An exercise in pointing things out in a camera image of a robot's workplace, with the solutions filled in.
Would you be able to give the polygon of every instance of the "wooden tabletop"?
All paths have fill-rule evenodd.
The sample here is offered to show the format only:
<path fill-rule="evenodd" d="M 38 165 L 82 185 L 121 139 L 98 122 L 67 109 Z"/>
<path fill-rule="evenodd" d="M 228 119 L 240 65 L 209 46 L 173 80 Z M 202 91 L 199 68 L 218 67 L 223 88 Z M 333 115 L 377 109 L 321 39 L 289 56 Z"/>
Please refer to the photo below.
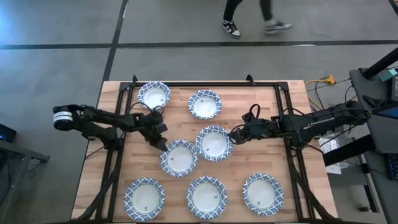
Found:
<path fill-rule="evenodd" d="M 307 92 L 303 81 L 287 81 L 294 108 L 310 113 Z M 98 108 L 114 112 L 120 82 L 104 82 Z M 133 102 L 137 92 L 133 91 Z M 223 100 L 221 113 L 211 120 L 198 120 L 188 110 L 188 99 L 194 91 L 210 89 L 216 91 Z M 270 87 L 170 87 L 171 99 L 165 106 L 164 123 L 168 127 L 163 136 L 169 141 L 184 139 L 195 143 L 197 134 L 210 125 L 222 126 L 228 131 L 242 124 L 241 116 L 249 111 L 252 104 L 261 106 L 261 118 L 269 119 L 278 115 L 275 90 Z M 282 94 L 284 108 L 285 97 Z M 137 105 L 131 112 L 147 113 Z M 316 141 L 312 145 L 319 147 Z M 87 153 L 101 147 L 100 141 L 90 142 Z M 228 204 L 223 213 L 211 222 L 294 222 L 297 221 L 290 175 L 283 139 L 263 139 L 234 146 L 232 155 L 221 162 L 205 161 L 199 156 L 195 170 L 182 178 L 167 175 L 160 167 L 160 151 L 148 145 L 139 133 L 128 133 L 124 147 L 122 169 L 119 178 L 118 196 L 114 211 L 114 222 L 133 222 L 123 208 L 123 197 L 128 186 L 136 179 L 152 177 L 158 180 L 165 190 L 165 205 L 152 222 L 203 222 L 194 216 L 187 207 L 186 193 L 191 182 L 203 175 L 211 175 L 220 180 L 227 189 Z M 322 155 L 311 148 L 303 150 L 310 188 L 326 210 L 337 217 L 331 194 L 328 176 Z M 101 185 L 106 151 L 90 156 L 83 166 L 78 192 L 73 207 L 72 218 L 81 215 L 94 199 Z M 276 178 L 284 192 L 282 208 L 275 215 L 261 217 L 253 214 L 245 205 L 242 196 L 244 181 L 255 173 L 262 172 Z M 108 210 L 110 190 L 104 204 Z M 303 192 L 300 191 L 302 208 L 307 213 Z"/>

